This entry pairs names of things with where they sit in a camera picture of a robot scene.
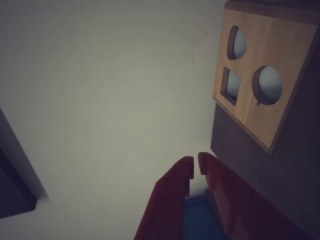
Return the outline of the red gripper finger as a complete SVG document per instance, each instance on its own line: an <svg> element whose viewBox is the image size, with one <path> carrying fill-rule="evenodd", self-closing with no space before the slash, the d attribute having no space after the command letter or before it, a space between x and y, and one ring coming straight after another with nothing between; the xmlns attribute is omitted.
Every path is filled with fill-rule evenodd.
<svg viewBox="0 0 320 240"><path fill-rule="evenodd" d="M224 232L234 240L309 240L277 207L207 152L198 154L200 173L213 193Z"/></svg>
<svg viewBox="0 0 320 240"><path fill-rule="evenodd" d="M194 158L185 156L155 183L136 240L183 239L185 198L193 178Z"/></svg>

